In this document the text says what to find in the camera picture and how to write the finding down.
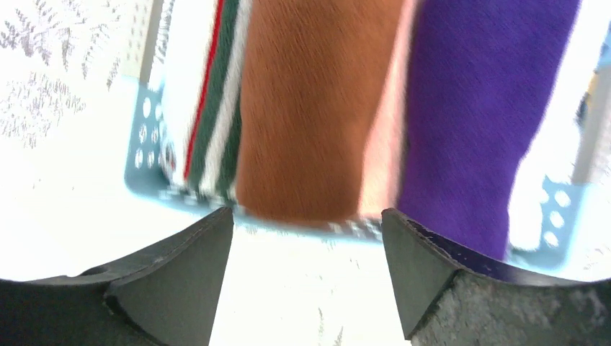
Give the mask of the brown towel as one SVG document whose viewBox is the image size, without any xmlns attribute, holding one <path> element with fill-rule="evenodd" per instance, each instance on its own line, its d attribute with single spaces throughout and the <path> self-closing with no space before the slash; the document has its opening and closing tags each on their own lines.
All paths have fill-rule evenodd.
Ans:
<svg viewBox="0 0 611 346">
<path fill-rule="evenodd" d="M 297 224 L 357 214 L 402 9 L 402 1 L 253 3 L 236 175 L 248 214 Z"/>
</svg>

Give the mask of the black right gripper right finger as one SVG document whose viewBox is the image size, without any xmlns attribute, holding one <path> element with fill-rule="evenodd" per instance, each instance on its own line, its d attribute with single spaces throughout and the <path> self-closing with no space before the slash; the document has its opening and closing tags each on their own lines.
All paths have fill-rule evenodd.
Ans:
<svg viewBox="0 0 611 346">
<path fill-rule="evenodd" d="M 382 235 L 403 335 L 413 345 L 608 345 L 610 281 L 524 270 L 398 210 Z"/>
</svg>

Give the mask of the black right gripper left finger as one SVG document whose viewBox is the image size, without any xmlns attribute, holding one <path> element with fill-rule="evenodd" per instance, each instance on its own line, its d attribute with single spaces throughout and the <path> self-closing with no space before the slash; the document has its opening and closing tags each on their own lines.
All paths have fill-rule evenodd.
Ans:
<svg viewBox="0 0 611 346">
<path fill-rule="evenodd" d="M 219 208 L 76 277 L 1 282 L 3 345 L 208 345 L 233 237 Z"/>
</svg>

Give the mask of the purple towel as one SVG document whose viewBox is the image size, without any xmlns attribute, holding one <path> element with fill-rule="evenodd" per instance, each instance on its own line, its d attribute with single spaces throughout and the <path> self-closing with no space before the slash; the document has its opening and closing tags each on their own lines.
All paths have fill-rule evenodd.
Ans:
<svg viewBox="0 0 611 346">
<path fill-rule="evenodd" d="M 578 8 L 578 1 L 419 5 L 402 213 L 504 259 L 514 177 L 544 115 Z"/>
</svg>

